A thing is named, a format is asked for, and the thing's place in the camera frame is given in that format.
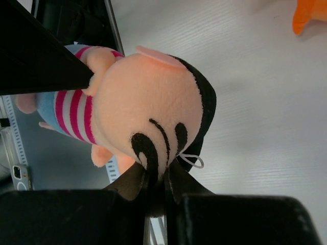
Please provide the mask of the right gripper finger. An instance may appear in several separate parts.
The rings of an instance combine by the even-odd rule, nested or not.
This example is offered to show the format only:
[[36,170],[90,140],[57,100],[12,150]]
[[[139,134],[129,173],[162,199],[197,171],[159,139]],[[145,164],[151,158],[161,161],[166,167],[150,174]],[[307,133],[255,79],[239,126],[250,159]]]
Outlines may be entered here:
[[93,72],[18,1],[1,1],[1,94],[84,89]]

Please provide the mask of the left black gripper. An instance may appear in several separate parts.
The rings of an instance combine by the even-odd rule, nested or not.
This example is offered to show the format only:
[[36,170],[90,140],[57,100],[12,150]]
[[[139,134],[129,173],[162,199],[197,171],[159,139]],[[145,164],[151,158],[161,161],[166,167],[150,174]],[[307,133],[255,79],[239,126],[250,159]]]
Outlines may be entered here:
[[208,195],[174,159],[165,171],[167,215],[150,219],[137,198],[148,183],[135,163],[106,191],[5,193],[1,244],[321,244],[294,198]]

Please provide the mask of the boy plush red dot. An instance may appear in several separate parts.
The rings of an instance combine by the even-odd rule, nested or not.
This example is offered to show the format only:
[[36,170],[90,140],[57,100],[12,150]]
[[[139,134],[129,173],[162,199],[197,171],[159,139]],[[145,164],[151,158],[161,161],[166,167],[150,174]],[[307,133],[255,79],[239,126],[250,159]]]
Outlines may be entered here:
[[67,49],[93,73],[85,89],[19,94],[18,109],[40,126],[90,143],[95,166],[116,157],[120,173],[134,163],[162,176],[178,160],[200,160],[217,96],[206,77],[181,58],[138,46],[124,56],[108,47]]

